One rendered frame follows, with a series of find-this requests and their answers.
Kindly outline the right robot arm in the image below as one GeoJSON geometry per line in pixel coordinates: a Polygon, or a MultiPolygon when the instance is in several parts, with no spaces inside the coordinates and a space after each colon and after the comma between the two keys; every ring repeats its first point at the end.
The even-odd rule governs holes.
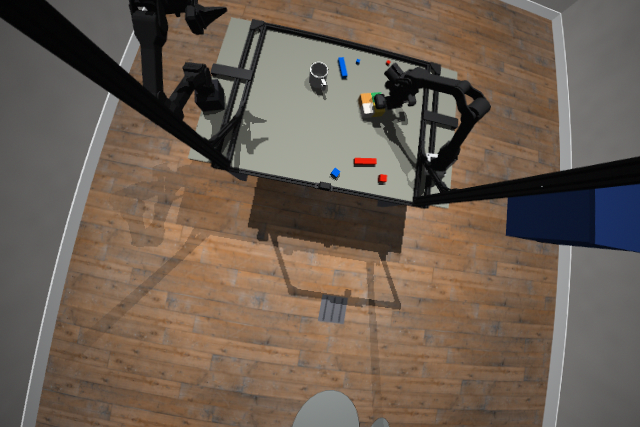
{"type": "Polygon", "coordinates": [[[430,157],[430,164],[435,171],[446,171],[458,160],[458,155],[461,150],[460,147],[458,147],[459,144],[462,145],[474,127],[473,125],[489,112],[491,109],[490,103],[482,92],[472,87],[468,81],[433,75],[421,67],[403,72],[395,62],[385,71],[384,75],[390,80],[385,83],[385,88],[390,90],[390,96],[393,94],[394,88],[397,87],[396,92],[398,96],[402,98],[406,98],[409,94],[414,96],[421,88],[453,95],[455,98],[457,109],[461,113],[461,124],[451,141],[448,141],[440,148],[437,153],[438,156],[430,157]],[[469,105],[467,105],[465,94],[474,100],[469,105]],[[471,128],[471,126],[473,127],[471,128]]]}

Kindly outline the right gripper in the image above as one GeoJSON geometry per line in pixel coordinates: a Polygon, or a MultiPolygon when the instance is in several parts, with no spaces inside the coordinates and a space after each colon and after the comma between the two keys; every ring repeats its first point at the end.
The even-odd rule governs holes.
{"type": "Polygon", "coordinates": [[[409,96],[408,96],[409,99],[407,100],[407,97],[406,98],[402,98],[402,97],[398,96],[398,94],[396,92],[396,89],[397,89],[397,87],[394,88],[394,92],[393,92],[393,94],[391,94],[390,97],[389,96],[385,97],[384,94],[376,94],[375,97],[374,97],[376,109],[384,109],[384,108],[386,108],[386,103],[387,103],[387,110],[395,109],[395,108],[402,108],[402,105],[404,103],[407,103],[407,102],[408,102],[408,107],[414,106],[416,104],[417,101],[416,101],[415,95],[412,97],[409,94],[409,96]],[[392,106],[392,104],[394,106],[392,106]]]}

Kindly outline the orange cube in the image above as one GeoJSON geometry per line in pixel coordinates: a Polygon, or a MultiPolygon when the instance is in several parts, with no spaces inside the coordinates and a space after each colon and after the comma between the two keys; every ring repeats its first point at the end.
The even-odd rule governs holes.
{"type": "Polygon", "coordinates": [[[359,107],[361,107],[362,104],[364,103],[373,103],[371,93],[360,94],[358,98],[358,102],[359,102],[359,107]]]}

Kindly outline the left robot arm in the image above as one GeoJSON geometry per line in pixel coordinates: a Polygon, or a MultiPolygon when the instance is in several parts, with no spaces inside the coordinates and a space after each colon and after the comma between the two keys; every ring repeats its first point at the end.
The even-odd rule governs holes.
{"type": "Polygon", "coordinates": [[[134,34],[141,47],[143,86],[183,120],[182,109],[194,89],[199,98],[214,97],[215,86],[210,70],[206,64],[185,62],[182,67],[185,76],[168,99],[163,92],[162,47],[167,41],[166,14],[171,13],[164,0],[129,0],[129,9],[134,34]],[[138,7],[145,7],[148,11],[138,7]]]}

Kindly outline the grey mug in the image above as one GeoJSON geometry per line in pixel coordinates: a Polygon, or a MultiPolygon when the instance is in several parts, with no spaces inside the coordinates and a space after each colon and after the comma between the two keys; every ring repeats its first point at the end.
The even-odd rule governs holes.
{"type": "Polygon", "coordinates": [[[325,91],[327,74],[328,74],[328,68],[324,63],[316,62],[312,64],[310,68],[310,76],[309,76],[310,84],[315,88],[321,88],[322,91],[325,91]],[[311,75],[311,72],[313,75],[311,75]],[[322,77],[324,75],[326,75],[326,77],[322,77]],[[318,76],[318,77],[315,77],[315,76],[318,76]],[[323,84],[324,84],[324,87],[322,87],[323,84]]]}

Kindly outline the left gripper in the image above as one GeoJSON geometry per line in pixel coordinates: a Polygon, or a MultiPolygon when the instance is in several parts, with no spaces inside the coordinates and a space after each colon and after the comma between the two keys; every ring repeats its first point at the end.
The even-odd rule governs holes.
{"type": "Polygon", "coordinates": [[[186,0],[183,2],[164,0],[164,3],[169,13],[175,14],[176,17],[180,17],[180,13],[185,13],[185,21],[192,33],[196,35],[203,35],[204,29],[207,29],[208,25],[227,12],[226,7],[204,7],[198,4],[198,0],[186,0]],[[186,7],[187,5],[190,6],[186,7]],[[194,9],[193,7],[196,8],[194,9]]]}

